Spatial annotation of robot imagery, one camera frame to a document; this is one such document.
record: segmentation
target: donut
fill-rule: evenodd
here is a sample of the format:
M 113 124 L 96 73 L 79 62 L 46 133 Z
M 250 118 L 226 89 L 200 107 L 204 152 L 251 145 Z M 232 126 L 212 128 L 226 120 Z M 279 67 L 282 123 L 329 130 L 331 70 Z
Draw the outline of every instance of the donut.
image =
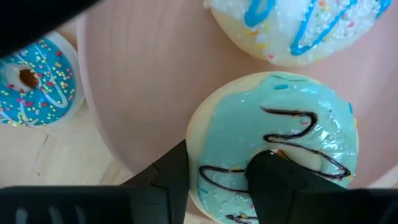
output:
M 186 135 L 190 194 L 220 223 L 258 223 L 246 167 L 265 150 L 347 187 L 355 176 L 353 107 L 320 82 L 285 72 L 239 78 L 210 95 Z
M 45 126 L 82 104 L 76 50 L 53 32 L 0 60 L 0 121 Z
M 205 0 L 243 51 L 299 66 L 345 49 L 365 34 L 392 0 Z

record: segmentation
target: black object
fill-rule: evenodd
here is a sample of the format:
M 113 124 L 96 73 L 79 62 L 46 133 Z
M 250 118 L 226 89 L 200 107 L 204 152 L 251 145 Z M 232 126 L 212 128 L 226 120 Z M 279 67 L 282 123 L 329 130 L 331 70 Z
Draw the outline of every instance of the black object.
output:
M 99 0 L 9 0 L 0 13 L 0 58 L 25 47 Z
M 346 190 L 271 151 L 246 171 L 260 223 L 398 223 L 398 191 Z
M 189 191 L 185 141 L 122 186 L 0 190 L 0 223 L 182 224 Z
M 398 191 L 346 190 L 271 151 L 252 159 L 246 177 L 261 224 L 398 223 Z M 182 224 L 188 190 L 182 141 L 120 187 L 0 190 L 0 222 Z

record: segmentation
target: light blue icing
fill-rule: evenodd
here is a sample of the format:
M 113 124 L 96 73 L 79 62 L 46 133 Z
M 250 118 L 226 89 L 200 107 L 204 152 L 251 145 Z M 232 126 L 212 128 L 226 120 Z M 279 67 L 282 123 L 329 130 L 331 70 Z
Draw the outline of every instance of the light blue icing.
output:
M 288 85 L 288 88 L 275 89 L 281 85 Z M 316 126 L 307 135 L 288 142 L 322 151 L 355 173 L 358 145 L 349 104 L 326 85 L 286 73 L 270 75 L 254 89 L 228 95 L 218 103 L 205 137 L 205 148 L 198 160 L 199 167 L 245 169 L 258 149 L 271 147 L 263 140 L 263 135 L 298 133 L 310 122 L 306 117 L 270 114 L 261 108 L 315 112 L 318 116 Z M 339 170 L 324 159 L 321 171 L 339 174 Z M 243 172 L 225 174 L 208 170 L 206 176 L 231 189 L 248 189 Z M 346 187 L 351 178 L 331 181 Z M 226 215 L 256 217 L 248 194 L 220 189 L 200 175 L 197 184 L 200 201 L 218 221 L 235 223 Z M 256 220 L 243 221 L 258 223 Z
M 271 9 L 275 6 L 275 0 L 267 0 L 266 8 L 261 13 L 257 13 L 260 3 L 261 0 L 253 0 L 252 4 L 249 6 L 249 10 L 245 13 L 244 22 L 247 26 L 254 27 L 267 19 Z
M 248 27 L 254 27 L 264 20 L 267 19 L 271 9 L 275 6 L 275 0 L 268 0 L 266 8 L 261 13 L 257 13 L 262 0 L 252 0 L 251 5 L 249 6 L 248 11 L 244 15 L 244 22 Z M 323 38 L 330 33 L 330 31 L 334 28 L 334 26 L 339 22 L 339 20 L 343 17 L 345 12 L 350 9 L 352 6 L 358 3 L 358 0 L 351 0 L 349 4 L 342 10 L 328 25 L 327 29 L 323 30 L 321 34 L 310 44 L 305 46 L 300 46 L 300 40 L 303 37 L 308 22 L 310 20 L 311 14 L 313 12 L 314 7 L 317 5 L 318 0 L 311 0 L 311 3 L 308 7 L 308 11 L 305 13 L 305 19 L 301 22 L 301 25 L 296 33 L 296 36 L 290 46 L 290 53 L 292 55 L 302 55 L 308 50 L 310 50 L 315 45 L 319 44 Z M 391 5 L 392 0 L 378 0 L 380 3 L 380 10 L 376 15 L 376 19 L 380 18 L 382 14 L 388 9 Z
M 383 13 L 390 7 L 392 0 L 379 0 L 380 3 L 380 10 L 376 14 L 376 19 L 380 18 Z
M 310 45 L 306 45 L 306 46 L 302 46 L 300 47 L 300 40 L 303 37 L 305 30 L 307 28 L 308 22 L 310 20 L 313 8 L 315 7 L 315 3 L 318 0 L 311 0 L 311 4 L 310 7 L 308 8 L 307 13 L 305 13 L 305 19 L 304 21 L 301 22 L 300 28 L 298 29 L 298 32 L 293 40 L 292 45 L 290 46 L 291 48 L 291 53 L 292 55 L 301 55 L 304 54 L 305 52 L 307 52 L 308 50 L 310 50 L 313 46 L 319 44 L 322 39 L 328 35 L 328 33 L 334 28 L 334 26 L 337 24 L 337 22 L 343 17 L 344 13 L 346 13 L 346 11 L 348 9 L 350 9 L 353 5 L 355 5 L 356 3 L 358 3 L 358 0 L 351 0 L 349 2 L 349 4 L 345 7 L 344 10 L 342 10 L 336 17 L 335 19 L 333 19 L 330 24 L 328 25 L 328 28 L 326 28 L 325 30 L 323 30 L 321 32 L 321 34 L 318 36 L 318 38 L 316 38 L 312 44 Z
M 41 77 L 36 88 L 20 93 L 8 86 L 12 83 L 6 80 L 5 68 L 8 65 L 26 64 Z M 38 126 L 63 117 L 75 99 L 76 80 L 73 72 L 66 56 L 46 38 L 1 59 L 0 122 Z

